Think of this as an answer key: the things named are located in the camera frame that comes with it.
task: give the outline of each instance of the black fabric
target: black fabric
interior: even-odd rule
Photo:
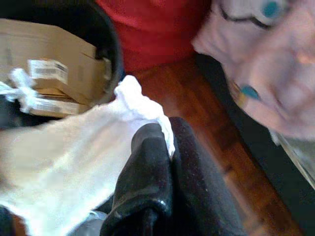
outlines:
[[[246,115],[234,103],[220,63],[212,57],[197,55],[196,64],[238,128],[252,156],[291,211],[292,217],[305,235],[315,235],[315,191],[283,148],[273,143],[268,129]]]
[[[177,140],[172,161],[176,235],[245,235],[232,197],[212,158],[183,119],[170,121]]]
[[[183,119],[171,118],[171,124],[177,140],[172,170],[160,126],[141,127],[100,235],[244,236],[211,157]]]
[[[5,208],[0,207],[0,236],[14,236],[13,220]]]

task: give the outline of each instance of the white plastic bag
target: white plastic bag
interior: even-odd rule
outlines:
[[[115,94],[82,115],[0,133],[0,205],[24,218],[29,235],[66,235],[106,201],[144,124],[161,125],[173,154],[169,119],[137,80],[126,76]]]
[[[79,225],[69,236],[99,236],[100,229],[107,214],[100,211],[91,211],[87,219]]]
[[[35,98],[40,96],[32,89],[35,85],[34,80],[21,68],[13,69],[9,78],[16,88],[11,88],[0,81],[0,94],[5,95],[10,102],[19,99],[21,112],[28,113],[35,104]]]

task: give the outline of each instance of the barcode label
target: barcode label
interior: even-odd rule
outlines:
[[[56,69],[36,68],[37,74],[51,75],[56,73]]]
[[[33,109],[75,115],[79,113],[79,104],[73,102],[49,100],[45,98],[36,98]]]
[[[53,105],[36,104],[35,109],[40,110],[40,111],[49,111],[49,112],[58,112],[58,113],[61,112],[60,107],[56,107]]]
[[[57,79],[68,83],[68,68],[56,60],[28,60],[33,79]]]

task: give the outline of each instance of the red cushion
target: red cushion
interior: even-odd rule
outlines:
[[[114,21],[126,71],[190,56],[209,0],[97,0]]]

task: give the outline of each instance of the black trash can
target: black trash can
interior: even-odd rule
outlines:
[[[123,56],[114,25],[107,14],[92,0],[6,0],[0,17],[55,25],[96,46],[96,59],[111,60],[112,76],[106,95],[97,104],[106,103],[124,73]],[[53,118],[22,114],[19,103],[9,103],[0,96],[0,129],[32,126]]]

